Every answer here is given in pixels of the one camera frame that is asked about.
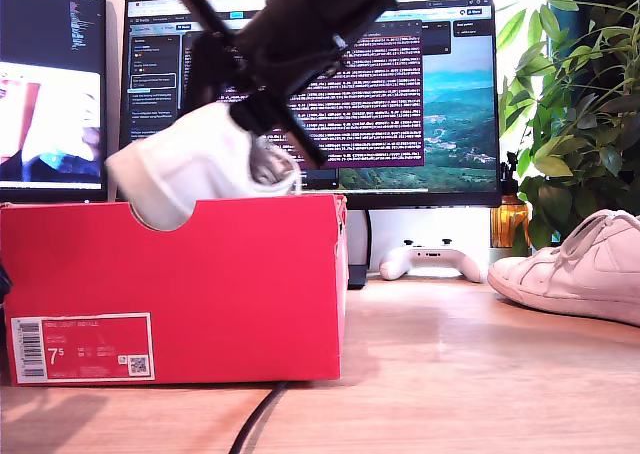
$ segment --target game controller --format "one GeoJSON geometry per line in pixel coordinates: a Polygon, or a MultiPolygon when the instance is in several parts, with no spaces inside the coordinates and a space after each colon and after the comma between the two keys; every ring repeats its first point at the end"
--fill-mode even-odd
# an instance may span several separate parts
{"type": "Polygon", "coordinates": [[[404,241],[405,245],[389,251],[380,261],[380,275],[387,281],[396,280],[414,267],[452,267],[467,280],[482,284],[487,280],[487,268],[462,251],[451,247],[450,239],[429,248],[404,241]]]}

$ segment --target white wall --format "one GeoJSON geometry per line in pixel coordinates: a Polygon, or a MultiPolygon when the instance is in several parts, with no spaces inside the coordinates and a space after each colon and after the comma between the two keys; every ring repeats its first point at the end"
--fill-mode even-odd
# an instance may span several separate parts
{"type": "MultiPolygon", "coordinates": [[[[113,152],[118,145],[118,124],[120,109],[120,73],[122,63],[123,15],[125,0],[107,0],[108,37],[108,112],[109,146],[113,152]]],[[[354,262],[362,261],[366,252],[365,238],[362,236],[362,218],[354,212],[349,223],[349,257],[354,262]]],[[[437,244],[442,238],[451,238],[456,245],[473,251],[481,259],[486,259],[489,247],[488,209],[429,209],[393,210],[372,212],[373,252],[372,266],[375,268],[380,257],[389,249],[401,245],[404,239],[417,243],[437,244]]]]}

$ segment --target sneaker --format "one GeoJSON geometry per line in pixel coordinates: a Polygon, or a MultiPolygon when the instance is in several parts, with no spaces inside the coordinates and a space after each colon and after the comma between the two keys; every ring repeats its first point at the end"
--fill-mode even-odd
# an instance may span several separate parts
{"type": "Polygon", "coordinates": [[[489,269],[500,294],[535,309],[640,326],[640,220],[599,211],[559,248],[506,258],[489,269]]]}
{"type": "Polygon", "coordinates": [[[141,222],[161,231],[189,220],[201,199],[301,192],[300,167],[286,151],[238,127],[224,103],[208,104],[106,161],[141,222]]]}

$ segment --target second monitor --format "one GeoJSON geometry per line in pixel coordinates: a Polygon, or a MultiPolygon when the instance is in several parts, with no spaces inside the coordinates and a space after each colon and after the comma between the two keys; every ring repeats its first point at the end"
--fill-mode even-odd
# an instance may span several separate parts
{"type": "MultiPolygon", "coordinates": [[[[346,194],[352,209],[497,205],[493,1],[397,1],[344,57],[345,70],[290,103],[329,155],[317,170],[298,158],[304,189],[346,194]]],[[[233,30],[265,5],[210,2],[233,30]]],[[[123,145],[176,120],[199,31],[179,0],[127,0],[123,145]]],[[[293,149],[282,133],[271,139],[293,149]]]]}

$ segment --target wooden desk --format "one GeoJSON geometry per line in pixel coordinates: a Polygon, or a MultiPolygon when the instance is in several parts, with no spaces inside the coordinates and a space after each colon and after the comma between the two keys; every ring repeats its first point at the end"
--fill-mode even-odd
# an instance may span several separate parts
{"type": "MultiPolygon", "coordinates": [[[[226,453],[270,386],[13,388],[3,454],[226,453]]],[[[638,453],[640,329],[462,280],[350,292],[344,379],[287,391],[260,453],[638,453]]]]}

